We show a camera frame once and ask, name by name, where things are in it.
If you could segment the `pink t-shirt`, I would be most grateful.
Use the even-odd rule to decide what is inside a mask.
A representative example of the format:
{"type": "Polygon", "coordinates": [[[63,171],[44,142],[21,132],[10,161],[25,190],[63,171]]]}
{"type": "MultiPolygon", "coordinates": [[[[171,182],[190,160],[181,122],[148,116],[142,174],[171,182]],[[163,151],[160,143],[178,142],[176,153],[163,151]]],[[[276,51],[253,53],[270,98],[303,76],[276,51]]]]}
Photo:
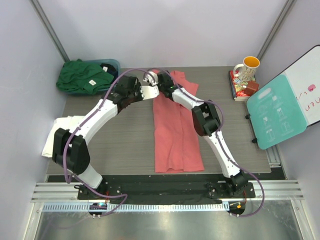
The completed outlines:
{"type": "Polygon", "coordinates": [[[155,172],[204,171],[192,112],[160,93],[153,100],[153,119],[155,172]]]}

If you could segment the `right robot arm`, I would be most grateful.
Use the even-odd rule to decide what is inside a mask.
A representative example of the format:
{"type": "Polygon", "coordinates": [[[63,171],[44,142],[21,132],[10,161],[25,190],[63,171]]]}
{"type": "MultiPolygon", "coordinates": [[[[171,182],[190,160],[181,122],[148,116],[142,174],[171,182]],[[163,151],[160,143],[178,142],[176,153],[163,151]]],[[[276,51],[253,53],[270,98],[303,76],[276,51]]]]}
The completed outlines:
{"type": "Polygon", "coordinates": [[[166,70],[157,75],[157,87],[165,98],[189,110],[196,133],[205,139],[217,158],[225,180],[226,193],[233,198],[245,194],[248,179],[232,156],[221,128],[217,108],[211,100],[197,98],[178,84],[166,70]]]}

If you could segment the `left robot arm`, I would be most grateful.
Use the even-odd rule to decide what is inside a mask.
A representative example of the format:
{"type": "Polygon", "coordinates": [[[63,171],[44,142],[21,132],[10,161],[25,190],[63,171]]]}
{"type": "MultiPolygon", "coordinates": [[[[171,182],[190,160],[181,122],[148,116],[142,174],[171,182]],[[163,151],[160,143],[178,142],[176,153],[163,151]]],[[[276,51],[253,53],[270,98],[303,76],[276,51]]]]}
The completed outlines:
{"type": "Polygon", "coordinates": [[[143,99],[141,83],[137,77],[125,75],[109,94],[101,96],[96,106],[79,123],[69,129],[58,128],[54,133],[52,160],[66,166],[89,186],[89,194],[100,200],[107,192],[103,177],[90,164],[88,144],[93,136],[124,108],[143,99]]]}

